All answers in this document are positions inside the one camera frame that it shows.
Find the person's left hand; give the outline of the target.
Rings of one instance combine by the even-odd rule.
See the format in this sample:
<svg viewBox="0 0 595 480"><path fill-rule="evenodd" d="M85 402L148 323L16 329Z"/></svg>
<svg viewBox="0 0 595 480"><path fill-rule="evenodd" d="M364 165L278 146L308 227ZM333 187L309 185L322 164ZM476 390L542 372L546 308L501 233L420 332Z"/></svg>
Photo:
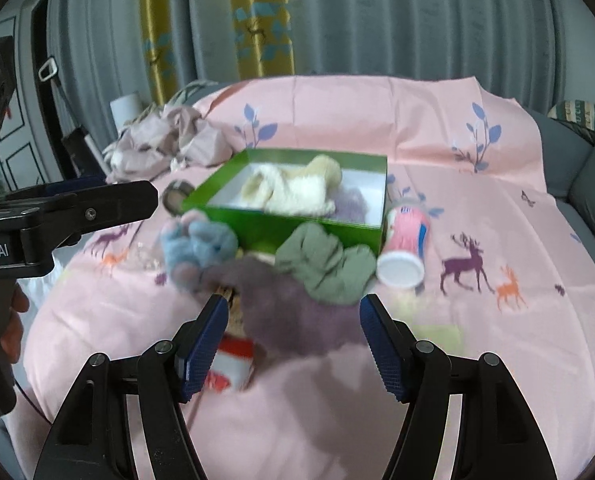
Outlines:
<svg viewBox="0 0 595 480"><path fill-rule="evenodd" d="M0 364L6 356L11 364L20 359L24 327L20 314L29 309L29 300L14 280L0 280Z"/></svg>

